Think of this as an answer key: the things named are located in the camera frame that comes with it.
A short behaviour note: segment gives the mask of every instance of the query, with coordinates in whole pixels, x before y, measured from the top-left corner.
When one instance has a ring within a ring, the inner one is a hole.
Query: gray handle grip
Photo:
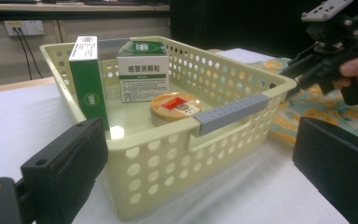
[[[269,98],[262,94],[254,94],[232,102],[227,105],[221,105],[214,109],[196,114],[194,118],[200,125],[199,136],[211,133],[232,122],[246,118],[267,107]]]

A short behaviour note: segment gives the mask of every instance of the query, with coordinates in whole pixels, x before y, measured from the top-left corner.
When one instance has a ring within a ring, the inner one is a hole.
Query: green box
[[[161,42],[130,41],[117,55],[122,102],[151,101],[169,91],[169,58]]]
[[[98,61],[97,36],[79,36],[69,57],[77,102],[87,119],[101,117],[109,130]]]

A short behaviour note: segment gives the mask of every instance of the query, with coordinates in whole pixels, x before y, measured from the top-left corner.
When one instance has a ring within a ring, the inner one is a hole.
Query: cream-colored basket
[[[150,102],[122,103],[116,56],[129,40],[160,41],[170,55],[170,91],[200,99],[202,113],[159,127]],[[68,58],[74,43],[41,46],[73,122],[77,105]],[[296,83],[165,37],[99,41],[110,124],[101,180],[120,218],[130,217],[202,179],[264,141],[272,118]]]

